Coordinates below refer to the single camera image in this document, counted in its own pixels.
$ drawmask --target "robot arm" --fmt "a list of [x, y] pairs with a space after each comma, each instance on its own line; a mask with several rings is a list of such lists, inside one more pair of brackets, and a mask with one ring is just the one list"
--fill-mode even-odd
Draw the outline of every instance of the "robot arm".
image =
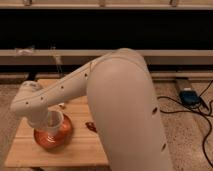
[[83, 95], [112, 171], [173, 170], [151, 77], [133, 50], [106, 54], [45, 89], [25, 82], [11, 110], [39, 128], [47, 107]]

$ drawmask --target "terrazzo floor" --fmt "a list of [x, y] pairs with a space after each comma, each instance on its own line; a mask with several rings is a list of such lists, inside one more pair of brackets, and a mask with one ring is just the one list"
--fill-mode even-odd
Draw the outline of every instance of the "terrazzo floor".
[[[30, 168], [5, 168], [4, 160], [19, 124], [19, 119], [11, 115], [9, 105], [21, 81], [8, 81], [0, 77], [0, 171], [31, 171]], [[158, 96], [166, 95], [178, 99], [175, 85], [172, 82], [155, 82]], [[208, 85], [208, 82], [195, 82], [192, 84], [198, 94]], [[213, 85], [203, 95], [205, 102], [213, 99]], [[183, 109], [181, 106], [168, 101], [160, 100], [163, 110]], [[200, 116], [190, 113], [162, 114], [162, 121], [168, 140], [168, 146], [175, 171], [211, 171], [213, 168], [207, 163], [201, 148], [202, 139], [208, 127], [206, 121]], [[213, 134], [206, 144], [208, 156], [213, 161]], [[46, 171], [93, 171], [94, 168], [45, 168]], [[108, 168], [95, 168], [96, 171], [107, 171]]]

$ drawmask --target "small object on table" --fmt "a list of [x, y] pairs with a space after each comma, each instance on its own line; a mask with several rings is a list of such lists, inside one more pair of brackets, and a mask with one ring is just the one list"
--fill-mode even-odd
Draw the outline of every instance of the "small object on table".
[[87, 128], [90, 131], [97, 133], [97, 129], [96, 129], [95, 124], [93, 122], [86, 122], [85, 125], [87, 126]]
[[65, 109], [65, 108], [66, 108], [65, 103], [59, 103], [58, 105], [59, 105], [59, 107], [60, 107], [61, 109]]

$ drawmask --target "wooden table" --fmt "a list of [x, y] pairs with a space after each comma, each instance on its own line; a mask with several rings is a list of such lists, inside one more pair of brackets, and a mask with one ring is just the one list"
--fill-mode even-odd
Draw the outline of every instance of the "wooden table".
[[[46, 87], [56, 79], [42, 79], [39, 83]], [[5, 161], [6, 167], [72, 167], [72, 166], [104, 166], [108, 165], [99, 137], [90, 131], [85, 123], [92, 121], [87, 98], [80, 97], [65, 103], [65, 109], [59, 109], [70, 117], [74, 132], [70, 141], [51, 151], [45, 151], [36, 144], [33, 129], [23, 118], [11, 149]]]

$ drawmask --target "power strip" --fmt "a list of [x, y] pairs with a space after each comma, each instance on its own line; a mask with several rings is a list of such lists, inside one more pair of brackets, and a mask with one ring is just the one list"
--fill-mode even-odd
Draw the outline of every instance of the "power strip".
[[184, 106], [191, 107], [200, 103], [200, 98], [193, 90], [188, 78], [178, 77], [175, 82], [180, 100]]

